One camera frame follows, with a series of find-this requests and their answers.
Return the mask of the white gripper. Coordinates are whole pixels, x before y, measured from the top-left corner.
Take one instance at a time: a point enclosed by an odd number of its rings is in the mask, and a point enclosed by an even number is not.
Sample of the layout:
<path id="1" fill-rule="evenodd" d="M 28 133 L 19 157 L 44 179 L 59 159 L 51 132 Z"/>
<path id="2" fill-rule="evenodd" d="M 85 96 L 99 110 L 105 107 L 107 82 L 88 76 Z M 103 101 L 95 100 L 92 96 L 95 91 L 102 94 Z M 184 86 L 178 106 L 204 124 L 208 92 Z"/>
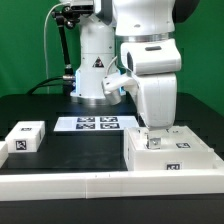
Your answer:
<path id="1" fill-rule="evenodd" d="M 175 40 L 123 43 L 120 55 L 127 76 L 134 80 L 129 92 L 145 126 L 149 130 L 170 128 L 176 112 L 175 72 L 181 69 Z M 161 148 L 158 131 L 148 132 L 146 146 L 151 150 Z"/>

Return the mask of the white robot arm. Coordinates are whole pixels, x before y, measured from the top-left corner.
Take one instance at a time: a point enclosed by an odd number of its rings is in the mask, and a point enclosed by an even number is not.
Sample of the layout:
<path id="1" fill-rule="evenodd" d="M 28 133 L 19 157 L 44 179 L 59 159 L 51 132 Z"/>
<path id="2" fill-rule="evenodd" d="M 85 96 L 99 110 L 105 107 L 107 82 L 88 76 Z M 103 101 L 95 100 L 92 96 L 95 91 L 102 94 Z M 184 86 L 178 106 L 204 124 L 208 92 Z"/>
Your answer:
<path id="1" fill-rule="evenodd" d="M 69 95 L 79 103 L 132 97 L 146 129 L 170 128 L 175 119 L 181 55 L 173 37 L 200 0 L 60 0 L 63 21 L 80 25 L 81 64 Z"/>

